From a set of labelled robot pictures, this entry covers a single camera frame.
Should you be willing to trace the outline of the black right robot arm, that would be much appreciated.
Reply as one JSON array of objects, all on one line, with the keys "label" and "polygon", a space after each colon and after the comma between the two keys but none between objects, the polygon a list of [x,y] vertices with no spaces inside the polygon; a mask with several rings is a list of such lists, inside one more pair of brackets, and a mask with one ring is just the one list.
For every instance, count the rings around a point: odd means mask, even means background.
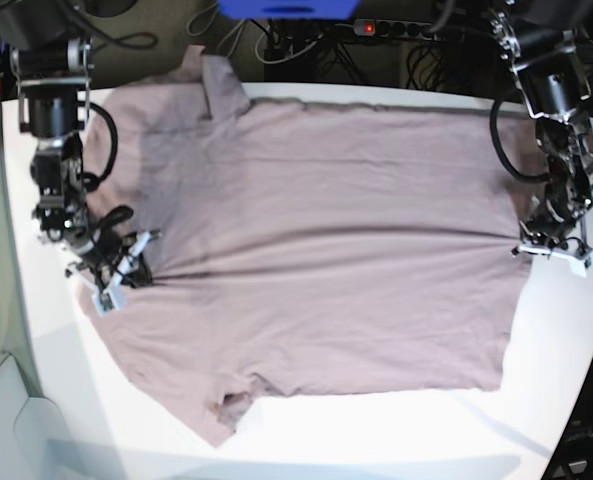
[{"label": "black right robot arm", "polygon": [[119,205],[97,218],[87,196],[108,179],[118,156],[112,116],[90,99],[92,55],[101,47],[143,51],[157,37],[136,32],[112,37],[90,21],[132,7],[130,1],[0,1],[0,102],[18,100],[21,132],[37,141],[30,175],[39,200],[33,216],[50,243],[78,257],[70,275],[89,271],[92,287],[152,284],[143,250],[152,234],[119,235],[115,228],[133,211]]}]

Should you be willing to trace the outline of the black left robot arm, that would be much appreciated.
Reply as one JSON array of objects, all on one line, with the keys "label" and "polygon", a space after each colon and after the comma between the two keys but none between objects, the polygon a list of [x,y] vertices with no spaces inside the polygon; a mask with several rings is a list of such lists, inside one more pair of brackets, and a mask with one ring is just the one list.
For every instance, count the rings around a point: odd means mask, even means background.
[{"label": "black left robot arm", "polygon": [[[519,253],[584,258],[590,252],[585,217],[593,209],[592,89],[576,37],[593,12],[593,1],[494,1],[490,35],[501,49],[513,85],[492,105],[489,128],[496,154],[517,181],[540,184],[520,220]],[[519,171],[503,150],[500,108],[519,94],[535,122],[536,140],[547,158],[538,175]]]}]

